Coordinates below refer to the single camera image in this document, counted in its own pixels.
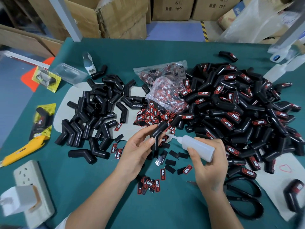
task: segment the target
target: electrical outlet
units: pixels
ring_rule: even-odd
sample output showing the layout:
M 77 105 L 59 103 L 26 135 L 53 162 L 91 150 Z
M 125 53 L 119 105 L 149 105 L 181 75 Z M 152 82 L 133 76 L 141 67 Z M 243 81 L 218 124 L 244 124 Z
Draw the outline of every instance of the electrical outlet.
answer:
M 14 170 L 17 186 L 33 185 L 39 193 L 39 202 L 24 212 L 27 226 L 30 229 L 39 227 L 55 212 L 50 195 L 40 172 L 37 161 L 31 160 Z

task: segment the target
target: scissors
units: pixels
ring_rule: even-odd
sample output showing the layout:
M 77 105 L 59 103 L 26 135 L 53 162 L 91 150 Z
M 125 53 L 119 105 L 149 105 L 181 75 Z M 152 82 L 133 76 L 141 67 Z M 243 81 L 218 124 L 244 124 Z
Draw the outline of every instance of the scissors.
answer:
M 254 194 L 250 194 L 235 186 L 232 186 L 231 184 L 237 180 L 244 180 L 250 183 L 255 190 Z M 187 182 L 192 185 L 198 186 L 197 183 L 194 181 L 187 181 Z M 264 213 L 264 207 L 261 204 L 261 202 L 257 200 L 257 198 L 262 196 L 262 191 L 260 187 L 253 180 L 247 177 L 233 177 L 224 182 L 223 188 L 224 188 L 224 193 L 226 194 L 227 199 L 229 200 L 229 203 L 236 214 L 243 217 L 244 219 L 249 219 L 249 220 L 259 219 L 262 217 Z M 227 190 L 234 192 L 235 194 L 239 195 L 239 197 L 228 195 Z M 233 201 L 250 202 L 254 206 L 255 212 L 252 215 L 244 214 L 232 204 Z

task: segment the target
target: green table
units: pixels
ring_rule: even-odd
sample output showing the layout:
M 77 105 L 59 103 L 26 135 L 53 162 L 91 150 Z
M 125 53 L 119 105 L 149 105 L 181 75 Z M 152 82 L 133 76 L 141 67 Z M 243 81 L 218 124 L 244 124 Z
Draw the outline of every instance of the green table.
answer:
M 89 39 L 82 42 L 73 42 L 68 38 L 55 58 L 51 67 L 61 62 L 85 71 L 82 61 L 82 53 L 88 51 L 97 68 L 102 64 L 108 65 L 109 74 L 117 74 L 124 82 L 135 79 L 138 86 L 142 81 L 134 74 L 133 68 L 143 67 L 166 62 L 187 60 L 192 68 L 200 62 L 224 62 L 225 59 L 217 56 L 220 50 L 231 51 L 238 57 L 235 63 L 239 69 L 247 69 L 252 66 L 257 73 L 266 73 L 274 63 L 269 61 L 267 53 L 269 45 L 263 44 L 225 44 L 225 43 L 201 43 L 201 42 L 169 42 L 169 41 L 141 41 L 141 40 L 115 40 L 115 39 Z M 295 72 L 285 74 L 279 82 L 293 82 L 293 87 L 282 92 L 282 99 L 291 101 L 305 107 L 303 99 L 305 88 L 301 71 L 302 66 Z M 9 137 L 0 151 L 0 160 L 13 151 L 21 148 L 28 142 L 32 126 L 32 119 L 37 105 L 56 103 L 59 107 L 70 84 L 62 82 L 58 91 L 52 93 L 43 87 L 39 87 L 33 94 L 28 105 L 11 131 Z M 305 135 L 304 120 L 305 111 L 295 114 L 297 120 L 291 123 L 302 135 Z M 177 135 L 186 132 L 177 130 Z M 65 217 L 74 211 L 86 198 L 105 180 L 114 170 L 117 160 L 111 155 L 109 160 L 99 159 L 94 165 L 89 165 L 82 158 L 68 158 L 67 146 L 57 146 L 54 141 L 59 133 L 54 129 L 47 145 L 28 157 L 0 169 L 0 193 L 3 193 L 15 185 L 13 170 L 29 160 L 37 160 L 47 183 L 51 198 L 56 208 L 54 216 L 47 221 L 51 228 L 56 227 Z M 125 141 L 119 143 L 122 148 Z M 170 149 L 182 152 L 176 141 L 170 142 Z M 305 158 L 298 157 L 304 165 Z M 180 159 L 176 169 L 191 164 L 191 160 Z M 151 178 L 160 177 L 160 168 L 153 162 L 146 161 L 146 174 Z M 108 227 L 110 228 L 209 228 L 209 216 L 204 198 L 199 189 L 186 183 L 187 180 L 195 180 L 195 172 L 188 175 L 172 175 L 167 172 L 167 179 L 160 182 L 161 192 L 147 192 L 145 196 L 137 195 L 136 184 L 132 183 L 122 200 L 114 211 Z M 285 222 L 273 206 L 266 193 L 263 193 L 261 202 L 265 207 L 262 219 L 248 221 L 241 219 L 245 228 L 292 228 L 293 222 Z M 155 225 L 144 225 L 145 220 Z M 25 225 L 23 214 L 12 215 L 3 218 L 0 215 L 0 224 Z

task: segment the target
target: blue floor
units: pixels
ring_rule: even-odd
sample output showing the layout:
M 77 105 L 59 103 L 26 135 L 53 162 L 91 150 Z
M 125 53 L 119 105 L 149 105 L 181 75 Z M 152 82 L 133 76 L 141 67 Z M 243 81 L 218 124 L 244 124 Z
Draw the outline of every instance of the blue floor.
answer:
M 47 36 L 51 37 L 48 30 L 45 30 Z M 199 21 L 152 22 L 147 24 L 147 35 L 147 40 L 204 42 Z M 44 60 L 42 57 L 21 50 L 10 49 L 10 51 L 40 62 Z M 0 60 L 0 96 L 2 97 L 0 98 L 0 148 L 33 94 L 20 80 L 21 76 L 32 68 L 32 65 L 8 57 Z

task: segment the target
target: forearm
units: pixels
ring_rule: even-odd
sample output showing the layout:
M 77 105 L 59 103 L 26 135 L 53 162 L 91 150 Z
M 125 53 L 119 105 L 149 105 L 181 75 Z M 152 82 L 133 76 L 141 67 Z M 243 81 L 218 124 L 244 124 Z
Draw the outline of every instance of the forearm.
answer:
M 212 229 L 243 229 L 226 195 L 221 191 L 205 195 Z
M 114 171 L 68 218 L 65 229 L 105 228 L 126 191 L 126 182 Z

